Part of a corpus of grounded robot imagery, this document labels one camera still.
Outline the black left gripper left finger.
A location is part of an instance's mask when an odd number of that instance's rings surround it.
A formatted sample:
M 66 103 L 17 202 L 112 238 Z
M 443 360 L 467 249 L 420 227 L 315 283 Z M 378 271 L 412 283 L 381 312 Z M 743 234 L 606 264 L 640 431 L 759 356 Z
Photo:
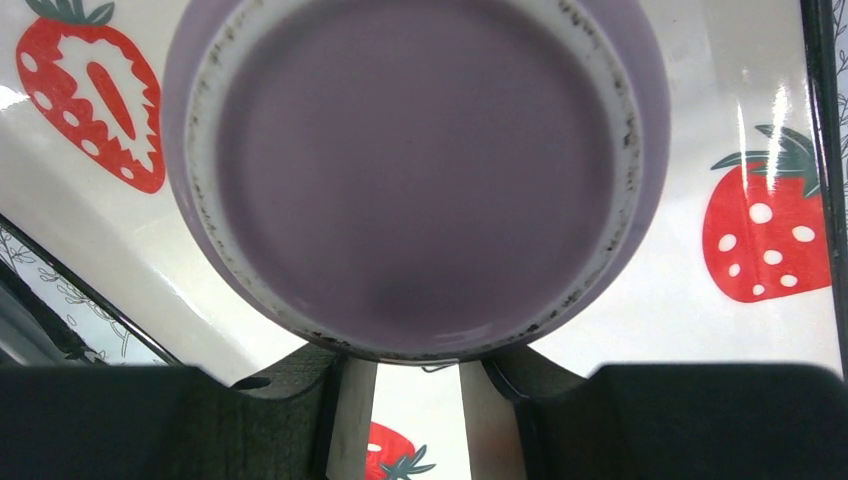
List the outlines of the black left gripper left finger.
M 4 367 L 5 479 L 360 479 L 377 366 L 306 345 L 233 386 L 195 367 Z

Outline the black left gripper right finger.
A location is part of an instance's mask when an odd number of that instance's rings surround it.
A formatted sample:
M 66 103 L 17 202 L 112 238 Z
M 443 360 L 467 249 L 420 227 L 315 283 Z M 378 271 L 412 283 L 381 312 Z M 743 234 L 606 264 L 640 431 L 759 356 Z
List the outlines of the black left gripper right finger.
M 847 387 L 803 364 L 459 367 L 476 479 L 843 479 Z

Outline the purple cup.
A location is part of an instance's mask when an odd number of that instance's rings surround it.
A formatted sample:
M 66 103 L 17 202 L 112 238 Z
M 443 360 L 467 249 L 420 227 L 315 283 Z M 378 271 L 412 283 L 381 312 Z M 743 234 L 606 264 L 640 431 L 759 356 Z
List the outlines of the purple cup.
M 191 1 L 163 144 L 250 306 L 395 364 L 540 338 L 624 270 L 671 109 L 639 1 Z

